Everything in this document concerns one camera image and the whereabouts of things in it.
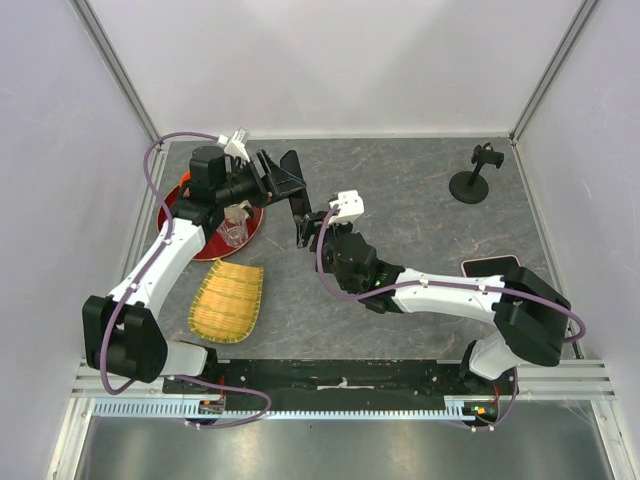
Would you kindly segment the pink case smartphone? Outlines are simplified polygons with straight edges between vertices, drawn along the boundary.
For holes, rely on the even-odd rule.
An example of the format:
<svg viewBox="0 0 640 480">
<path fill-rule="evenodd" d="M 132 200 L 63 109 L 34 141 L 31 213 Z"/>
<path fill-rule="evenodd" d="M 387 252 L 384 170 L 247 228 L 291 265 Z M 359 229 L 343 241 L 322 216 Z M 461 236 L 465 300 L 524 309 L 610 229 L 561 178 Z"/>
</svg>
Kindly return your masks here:
<svg viewBox="0 0 640 480">
<path fill-rule="evenodd" d="M 461 269 L 465 277 L 505 275 L 518 267 L 520 267 L 520 262 L 515 255 L 477 258 L 465 260 L 461 263 Z"/>
</svg>

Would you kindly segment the black smartphone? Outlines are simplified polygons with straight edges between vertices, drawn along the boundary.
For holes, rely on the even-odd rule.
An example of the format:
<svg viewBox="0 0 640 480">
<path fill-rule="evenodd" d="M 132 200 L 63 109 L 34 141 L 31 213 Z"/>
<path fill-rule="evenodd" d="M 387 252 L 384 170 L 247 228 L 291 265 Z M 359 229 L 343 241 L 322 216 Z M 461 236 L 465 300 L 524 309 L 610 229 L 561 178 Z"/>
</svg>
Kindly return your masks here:
<svg viewBox="0 0 640 480">
<path fill-rule="evenodd" d="M 284 154 L 280 160 L 280 166 L 284 170 L 288 171 L 292 176 L 304 180 L 299 157 L 295 150 L 289 150 Z M 303 216 L 311 212 L 311 204 L 308 197 L 307 187 L 300 194 L 294 195 L 288 199 L 293 218 L 295 216 Z"/>
</svg>

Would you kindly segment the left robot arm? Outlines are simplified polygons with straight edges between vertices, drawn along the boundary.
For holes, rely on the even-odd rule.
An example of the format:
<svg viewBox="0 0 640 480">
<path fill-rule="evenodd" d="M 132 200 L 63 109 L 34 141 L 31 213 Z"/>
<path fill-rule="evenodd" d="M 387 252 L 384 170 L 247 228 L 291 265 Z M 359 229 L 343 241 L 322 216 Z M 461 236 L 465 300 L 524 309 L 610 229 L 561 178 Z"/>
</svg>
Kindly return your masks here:
<svg viewBox="0 0 640 480">
<path fill-rule="evenodd" d="M 299 157 L 289 150 L 274 163 L 260 150 L 242 163 L 218 146 L 200 147 L 189 161 L 189 177 L 150 249 L 105 296 L 90 296 L 82 308 L 88 365 L 99 371 L 104 389 L 118 394 L 108 377 L 128 384 L 184 375 L 198 393 L 219 382 L 218 367 L 205 348 L 165 339 L 157 318 L 183 270 L 223 223 L 227 208 L 248 202 L 264 208 L 283 199 L 304 205 L 308 198 Z"/>
</svg>

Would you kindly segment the black round-base phone holder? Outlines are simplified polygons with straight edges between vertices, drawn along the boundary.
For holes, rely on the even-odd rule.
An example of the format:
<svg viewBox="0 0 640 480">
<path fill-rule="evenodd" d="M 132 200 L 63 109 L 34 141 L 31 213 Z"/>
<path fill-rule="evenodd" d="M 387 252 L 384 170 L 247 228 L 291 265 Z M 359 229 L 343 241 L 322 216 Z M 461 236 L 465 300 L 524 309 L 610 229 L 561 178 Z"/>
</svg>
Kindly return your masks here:
<svg viewBox="0 0 640 480">
<path fill-rule="evenodd" d="M 449 192 L 458 201 L 465 204 L 479 204 L 489 194 L 489 185 L 480 174 L 486 165 L 500 169 L 505 159 L 502 152 L 495 151 L 490 142 L 476 145 L 471 155 L 472 171 L 460 171 L 449 181 Z"/>
</svg>

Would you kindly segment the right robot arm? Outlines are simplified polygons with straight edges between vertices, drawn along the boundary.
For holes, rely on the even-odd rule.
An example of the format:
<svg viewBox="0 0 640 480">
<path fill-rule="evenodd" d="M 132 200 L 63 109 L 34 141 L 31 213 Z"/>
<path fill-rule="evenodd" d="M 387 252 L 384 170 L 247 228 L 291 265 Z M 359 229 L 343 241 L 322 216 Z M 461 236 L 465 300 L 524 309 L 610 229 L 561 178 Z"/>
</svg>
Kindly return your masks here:
<svg viewBox="0 0 640 480">
<path fill-rule="evenodd" d="M 490 336 L 465 350 L 458 381 L 483 392 L 521 365 L 560 363 L 571 305 L 550 284 L 518 263 L 486 259 L 462 277 L 427 274 L 382 261 L 350 223 L 329 212 L 297 216 L 297 243 L 315 255 L 325 288 L 376 313 L 438 313 L 484 322 Z"/>
</svg>

